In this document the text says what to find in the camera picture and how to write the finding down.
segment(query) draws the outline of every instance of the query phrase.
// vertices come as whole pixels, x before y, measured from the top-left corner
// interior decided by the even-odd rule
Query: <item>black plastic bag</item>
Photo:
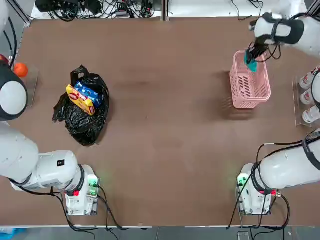
[[[65,121],[65,127],[71,136],[81,145],[89,146],[97,141],[105,126],[109,111],[109,90],[99,75],[89,73],[82,65],[71,72],[71,85],[74,87],[77,82],[102,95],[102,104],[95,109],[95,114],[90,116],[65,93],[53,109],[52,121]]]

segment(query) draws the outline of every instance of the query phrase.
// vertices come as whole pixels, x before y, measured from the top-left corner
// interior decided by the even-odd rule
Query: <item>blue object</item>
[[[82,85],[79,81],[76,83],[74,88],[81,93],[82,95],[86,96],[88,99],[92,100],[93,105],[97,108],[101,105],[102,103],[102,95],[99,95],[92,89]]]
[[[11,233],[0,233],[0,240],[2,239],[12,239],[14,235],[24,232],[25,228],[13,228]]]
[[[244,63],[251,72],[255,73],[257,71],[258,63],[255,59],[251,60],[249,64],[247,63],[247,51],[244,52]]]

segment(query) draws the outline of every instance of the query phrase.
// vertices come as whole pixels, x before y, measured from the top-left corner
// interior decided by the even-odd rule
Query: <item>tabletop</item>
[[[34,105],[9,124],[37,143],[41,153],[71,150],[90,165],[124,226],[226,226],[236,202],[241,168],[268,142],[301,140],[309,128],[295,125],[292,78],[317,59],[282,49],[267,62],[271,98],[253,110],[232,105],[233,55],[248,47],[249,21],[236,18],[35,20],[26,28],[18,61],[39,69]],[[110,90],[110,112],[97,144],[84,147],[53,123],[53,107],[84,65]],[[268,146],[261,157],[274,150]],[[283,192],[290,225],[319,226],[317,184]],[[67,225],[59,202],[13,190],[0,178],[0,226]],[[263,225],[282,225],[279,201]],[[97,216],[74,224],[103,226]],[[239,225],[236,215],[232,223]],[[244,224],[257,224],[245,217]]]

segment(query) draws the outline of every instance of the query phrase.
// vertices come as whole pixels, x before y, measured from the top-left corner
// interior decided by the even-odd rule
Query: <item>robotic arm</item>
[[[320,58],[320,20],[317,16],[302,13],[284,19],[279,14],[265,13],[252,21],[249,29],[254,31],[255,40],[246,50],[247,65],[264,54],[269,45],[288,45]],[[319,182],[319,136],[317,130],[294,147],[277,151],[260,163],[246,164],[237,177],[237,191],[242,192],[239,196],[240,213],[266,215],[274,190]]]
[[[284,19],[275,13],[264,13],[250,23],[254,45],[247,50],[247,64],[264,54],[269,45],[290,45],[304,53],[320,58],[320,20],[316,16],[297,14]]]
[[[0,0],[0,35],[9,11]],[[95,215],[99,180],[92,168],[78,164],[71,151],[39,153],[38,146],[6,122],[20,117],[27,108],[25,84],[0,55],[0,176],[9,179],[18,191],[54,187],[65,192],[69,215]]]

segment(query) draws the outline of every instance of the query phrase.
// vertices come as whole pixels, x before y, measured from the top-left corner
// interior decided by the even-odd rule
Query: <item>pink basket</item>
[[[238,51],[233,56],[230,71],[233,105],[237,109],[253,109],[259,103],[269,100],[270,83],[266,63],[258,63],[257,71],[252,72],[245,64],[245,51]]]

